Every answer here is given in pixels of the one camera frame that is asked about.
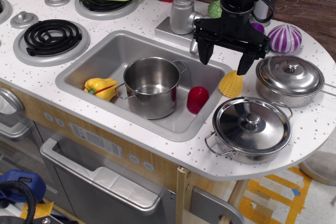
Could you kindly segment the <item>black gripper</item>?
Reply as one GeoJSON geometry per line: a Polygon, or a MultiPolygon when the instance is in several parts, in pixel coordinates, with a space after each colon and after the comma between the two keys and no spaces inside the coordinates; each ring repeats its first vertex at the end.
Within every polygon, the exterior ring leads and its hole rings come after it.
{"type": "Polygon", "coordinates": [[[194,39],[200,62],[208,64],[215,45],[243,53],[237,75],[245,75],[255,59],[264,58],[270,38],[252,27],[249,16],[249,11],[231,13],[223,10],[220,18],[194,20],[194,39]]]}

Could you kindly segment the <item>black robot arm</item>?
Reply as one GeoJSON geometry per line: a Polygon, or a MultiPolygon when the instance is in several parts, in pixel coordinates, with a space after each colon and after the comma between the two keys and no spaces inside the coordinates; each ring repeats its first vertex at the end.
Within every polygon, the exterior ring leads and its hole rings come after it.
{"type": "Polygon", "coordinates": [[[193,38],[197,43],[201,63],[208,64],[214,46],[241,52],[237,75],[247,73],[255,60],[264,58],[271,39],[250,23],[255,2],[258,0],[220,0],[219,18],[201,18],[194,21],[193,38]]]}

